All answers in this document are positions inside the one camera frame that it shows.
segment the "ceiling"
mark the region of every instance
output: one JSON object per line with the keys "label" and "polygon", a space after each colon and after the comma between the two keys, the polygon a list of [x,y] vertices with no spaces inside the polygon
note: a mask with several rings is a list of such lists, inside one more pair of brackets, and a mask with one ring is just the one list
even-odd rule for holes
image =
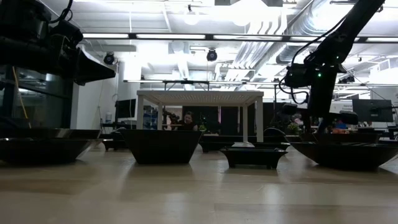
{"label": "ceiling", "polygon": [[[68,3],[68,0],[40,1],[53,12],[54,17],[59,15]],[[289,27],[295,24],[292,19],[310,2],[296,0],[296,5],[288,7],[285,5],[282,9],[275,10],[274,7],[267,7],[261,0],[240,0],[231,6],[217,6],[219,1],[215,0],[120,0],[119,3],[112,1],[114,0],[74,0],[72,22],[83,32],[286,34]],[[347,6],[330,5],[330,0],[314,1],[325,2],[325,6],[316,12],[316,22],[320,32],[329,29],[334,21],[338,21],[349,11]],[[188,11],[188,4],[192,5],[192,12]],[[384,10],[374,15],[361,35],[398,35],[397,13],[398,1],[386,0]],[[275,57],[284,51],[276,44],[227,41],[185,41],[182,63],[182,57],[175,53],[172,42],[172,40],[91,40],[83,44],[91,54],[98,57],[103,57],[109,49],[117,49],[118,52],[115,54],[126,63],[130,55],[136,55],[142,67],[142,75],[146,79],[167,79],[167,75],[170,75],[171,79],[175,77],[176,72],[182,73],[182,70],[187,69],[189,71],[187,78],[192,80],[198,79],[192,74],[200,74],[202,71],[213,73],[212,77],[217,79],[227,77],[227,80],[245,78],[255,82],[271,82],[275,77],[284,74],[287,65],[276,64]],[[218,59],[215,62],[207,61],[208,49],[216,49]],[[303,60],[307,53],[308,51],[303,51],[296,60]],[[395,55],[398,56],[398,45],[395,44],[355,44],[344,66],[353,69],[364,82],[367,82],[370,69],[383,61],[381,58],[385,60]],[[220,71],[220,67],[225,65],[231,68],[243,66],[253,71],[231,72],[232,75],[226,75],[227,72]]]}

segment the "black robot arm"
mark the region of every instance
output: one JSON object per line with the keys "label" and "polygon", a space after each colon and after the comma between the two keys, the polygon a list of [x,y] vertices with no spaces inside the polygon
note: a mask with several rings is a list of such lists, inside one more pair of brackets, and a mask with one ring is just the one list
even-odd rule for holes
{"label": "black robot arm", "polygon": [[383,3],[384,0],[358,0],[340,26],[305,58],[304,64],[292,63],[287,68],[287,86],[311,85],[308,101],[311,116],[323,118],[328,115],[337,73],[346,72],[341,64],[351,51],[355,38]]}

